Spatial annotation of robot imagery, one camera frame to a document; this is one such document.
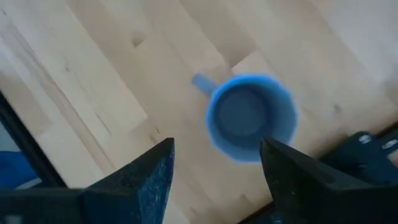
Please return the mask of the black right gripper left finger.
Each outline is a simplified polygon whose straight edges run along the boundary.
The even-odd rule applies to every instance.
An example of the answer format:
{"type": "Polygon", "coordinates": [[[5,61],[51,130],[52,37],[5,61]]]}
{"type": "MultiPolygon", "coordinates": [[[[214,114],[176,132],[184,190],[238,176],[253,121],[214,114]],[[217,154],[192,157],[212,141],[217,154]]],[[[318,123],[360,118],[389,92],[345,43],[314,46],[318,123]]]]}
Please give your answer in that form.
{"type": "Polygon", "coordinates": [[[84,189],[0,190],[0,224],[162,224],[174,164],[166,138],[84,189]]]}

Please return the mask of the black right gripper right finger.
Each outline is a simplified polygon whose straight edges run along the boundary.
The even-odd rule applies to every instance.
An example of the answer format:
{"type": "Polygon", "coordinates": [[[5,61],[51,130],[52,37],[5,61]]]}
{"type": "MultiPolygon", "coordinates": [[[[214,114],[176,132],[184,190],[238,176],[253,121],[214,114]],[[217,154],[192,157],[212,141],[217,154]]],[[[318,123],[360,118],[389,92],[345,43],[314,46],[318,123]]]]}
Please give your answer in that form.
{"type": "Polygon", "coordinates": [[[274,139],[259,151],[283,224],[398,224],[398,185],[359,180],[274,139]]]}

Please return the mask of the plain lavender mug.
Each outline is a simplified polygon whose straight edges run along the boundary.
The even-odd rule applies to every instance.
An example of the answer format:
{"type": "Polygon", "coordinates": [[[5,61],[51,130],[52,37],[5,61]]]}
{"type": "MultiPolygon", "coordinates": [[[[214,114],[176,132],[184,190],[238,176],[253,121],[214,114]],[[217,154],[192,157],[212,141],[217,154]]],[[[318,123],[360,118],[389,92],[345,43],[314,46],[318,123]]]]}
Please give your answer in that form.
{"type": "Polygon", "coordinates": [[[217,85],[197,73],[192,84],[209,98],[205,126],[214,147],[228,158],[257,164],[261,139],[293,142],[298,109],[292,92],[275,78],[246,73],[217,85]]]}

